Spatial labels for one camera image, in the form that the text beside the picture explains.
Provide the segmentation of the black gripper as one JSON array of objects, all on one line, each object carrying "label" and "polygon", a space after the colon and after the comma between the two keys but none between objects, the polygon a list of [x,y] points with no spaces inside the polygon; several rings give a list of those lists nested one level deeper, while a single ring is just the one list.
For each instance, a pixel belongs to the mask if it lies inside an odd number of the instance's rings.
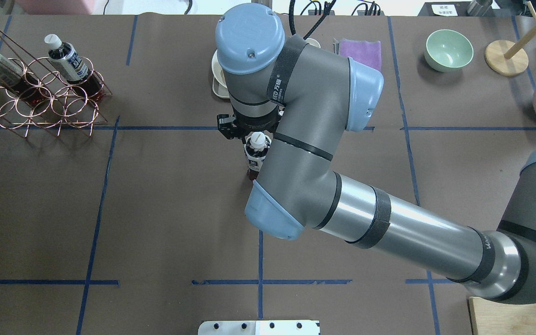
[{"label": "black gripper", "polygon": [[274,109],[260,117],[245,116],[237,110],[234,114],[218,114],[217,129],[228,140],[243,140],[251,132],[275,132],[281,120],[281,113]]}]

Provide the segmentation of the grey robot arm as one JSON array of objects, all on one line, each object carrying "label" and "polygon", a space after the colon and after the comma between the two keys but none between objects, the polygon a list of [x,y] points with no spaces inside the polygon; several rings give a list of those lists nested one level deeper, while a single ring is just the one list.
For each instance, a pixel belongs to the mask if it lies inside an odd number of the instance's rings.
[{"label": "grey robot arm", "polygon": [[536,150],[495,231],[458,225],[330,169],[343,132],[362,131],[378,104],[378,70],[287,38],[279,16],[257,3],[226,11],[215,42],[234,112],[217,117],[219,130],[228,139],[274,135],[245,206],[253,226],[285,240],[316,229],[483,299],[536,303]]}]

